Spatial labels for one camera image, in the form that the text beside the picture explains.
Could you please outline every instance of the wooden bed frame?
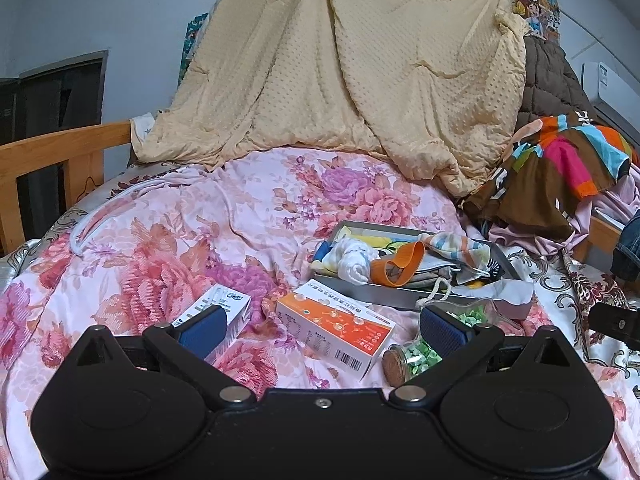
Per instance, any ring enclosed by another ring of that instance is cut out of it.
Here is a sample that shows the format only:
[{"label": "wooden bed frame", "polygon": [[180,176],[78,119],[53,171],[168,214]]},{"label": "wooden bed frame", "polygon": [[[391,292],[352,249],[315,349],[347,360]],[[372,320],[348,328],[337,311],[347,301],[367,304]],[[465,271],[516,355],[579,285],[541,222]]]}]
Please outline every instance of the wooden bed frame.
[{"label": "wooden bed frame", "polygon": [[[0,242],[5,253],[24,242],[15,179],[31,171],[64,162],[66,206],[104,183],[102,150],[130,143],[129,121],[55,132],[0,146]],[[592,246],[613,253],[620,231],[591,218],[589,238],[574,250],[583,262]]]}]

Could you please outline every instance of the orange band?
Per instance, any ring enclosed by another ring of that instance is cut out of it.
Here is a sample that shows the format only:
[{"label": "orange band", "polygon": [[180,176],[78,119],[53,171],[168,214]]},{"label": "orange band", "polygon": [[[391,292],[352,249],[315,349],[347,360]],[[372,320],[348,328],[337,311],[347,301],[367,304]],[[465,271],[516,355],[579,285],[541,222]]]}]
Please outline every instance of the orange band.
[{"label": "orange band", "polygon": [[[418,270],[423,256],[424,244],[422,242],[405,244],[398,249],[396,254],[385,256],[380,260],[373,260],[371,263],[371,281],[377,285],[403,286]],[[402,269],[395,282],[392,282],[387,274],[388,264]]]}]

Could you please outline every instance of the brown puffer jacket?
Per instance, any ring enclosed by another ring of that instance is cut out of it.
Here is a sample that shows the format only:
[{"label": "brown puffer jacket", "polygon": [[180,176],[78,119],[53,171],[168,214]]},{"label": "brown puffer jacket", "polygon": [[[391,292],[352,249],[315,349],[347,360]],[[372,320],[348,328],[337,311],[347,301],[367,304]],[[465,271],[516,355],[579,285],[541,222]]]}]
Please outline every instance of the brown puffer jacket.
[{"label": "brown puffer jacket", "polygon": [[545,116],[580,111],[595,117],[596,110],[582,90],[564,50],[555,43],[533,36],[527,36],[524,43],[527,79],[515,131]]}]

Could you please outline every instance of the white box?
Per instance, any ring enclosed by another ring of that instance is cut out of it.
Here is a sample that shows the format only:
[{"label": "white box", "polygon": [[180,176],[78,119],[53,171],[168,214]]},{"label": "white box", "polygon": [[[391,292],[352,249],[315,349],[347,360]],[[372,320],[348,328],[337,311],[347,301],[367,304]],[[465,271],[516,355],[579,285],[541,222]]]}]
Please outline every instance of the white box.
[{"label": "white box", "polygon": [[207,362],[215,364],[233,344],[239,333],[248,323],[251,317],[250,302],[251,296],[217,283],[200,296],[187,310],[180,314],[180,317],[176,319],[172,325],[175,327],[180,326],[191,317],[197,316],[215,304],[222,307],[226,313],[226,335],[222,342],[216,346],[216,349],[209,354],[206,359]]},{"label": "white box", "polygon": [[280,298],[276,314],[292,336],[361,380],[396,326],[368,306],[310,280]]}]

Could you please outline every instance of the multicolored striped clothing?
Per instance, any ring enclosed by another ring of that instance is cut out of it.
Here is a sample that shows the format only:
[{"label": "multicolored striped clothing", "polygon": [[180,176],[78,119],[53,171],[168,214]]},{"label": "multicolored striped clothing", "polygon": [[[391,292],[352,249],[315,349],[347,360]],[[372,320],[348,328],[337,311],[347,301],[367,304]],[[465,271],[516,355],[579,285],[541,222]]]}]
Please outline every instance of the multicolored striped clothing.
[{"label": "multicolored striped clothing", "polygon": [[497,222],[567,240],[573,232],[567,218],[580,201],[609,189],[638,163],[622,135],[593,120],[587,112],[572,112],[521,128],[511,154],[462,201],[462,209],[484,232]]}]

